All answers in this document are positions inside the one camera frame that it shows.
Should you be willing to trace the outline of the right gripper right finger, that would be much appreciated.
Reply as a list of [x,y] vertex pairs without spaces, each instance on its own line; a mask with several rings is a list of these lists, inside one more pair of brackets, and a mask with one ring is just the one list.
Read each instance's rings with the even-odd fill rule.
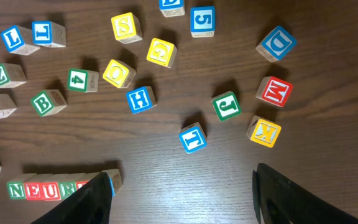
[[358,224],[358,218],[321,200],[264,163],[252,172],[252,194],[258,223]]

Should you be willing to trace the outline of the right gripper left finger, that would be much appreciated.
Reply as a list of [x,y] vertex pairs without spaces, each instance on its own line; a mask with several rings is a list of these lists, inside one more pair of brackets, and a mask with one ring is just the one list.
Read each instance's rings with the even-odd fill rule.
[[109,224],[112,188],[101,172],[32,224]]

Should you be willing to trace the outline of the red I block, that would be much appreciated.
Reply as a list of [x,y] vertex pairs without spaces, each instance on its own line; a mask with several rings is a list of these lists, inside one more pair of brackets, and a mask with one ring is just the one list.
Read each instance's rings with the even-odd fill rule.
[[87,184],[91,179],[96,177],[98,174],[99,172],[93,172],[93,173],[83,174],[82,176],[80,176],[80,178],[75,181],[76,189],[78,190],[79,188]]

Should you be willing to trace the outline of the green R block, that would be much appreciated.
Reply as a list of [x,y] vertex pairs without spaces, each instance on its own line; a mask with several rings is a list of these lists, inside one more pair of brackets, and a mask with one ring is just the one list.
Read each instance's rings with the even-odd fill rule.
[[62,200],[76,192],[76,181],[85,173],[63,174],[58,181],[58,189]]

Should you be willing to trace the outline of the blue P block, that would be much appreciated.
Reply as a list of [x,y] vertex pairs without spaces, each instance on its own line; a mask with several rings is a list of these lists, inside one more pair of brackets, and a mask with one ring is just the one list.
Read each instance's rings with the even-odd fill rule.
[[108,169],[104,170],[104,172],[106,172],[110,178],[112,196],[114,197],[122,187],[121,173],[119,169]]

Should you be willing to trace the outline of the red E block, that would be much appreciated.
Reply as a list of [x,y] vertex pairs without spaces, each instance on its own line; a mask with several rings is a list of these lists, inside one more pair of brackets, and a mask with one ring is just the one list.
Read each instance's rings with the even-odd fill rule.
[[42,182],[51,178],[52,175],[53,174],[37,174],[36,176],[26,180],[24,182],[26,200],[28,201],[43,200],[44,193],[41,188]]

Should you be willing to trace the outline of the green N block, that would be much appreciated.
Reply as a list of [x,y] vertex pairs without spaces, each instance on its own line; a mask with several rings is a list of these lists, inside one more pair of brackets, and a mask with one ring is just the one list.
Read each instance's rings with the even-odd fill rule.
[[37,176],[36,173],[21,174],[7,181],[7,192],[11,200],[25,200],[24,182]]

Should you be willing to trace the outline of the red U block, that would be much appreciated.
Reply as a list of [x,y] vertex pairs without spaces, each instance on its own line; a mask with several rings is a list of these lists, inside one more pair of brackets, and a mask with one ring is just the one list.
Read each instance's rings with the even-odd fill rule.
[[59,183],[64,181],[68,174],[53,174],[41,183],[41,190],[44,201],[59,201],[62,199]]

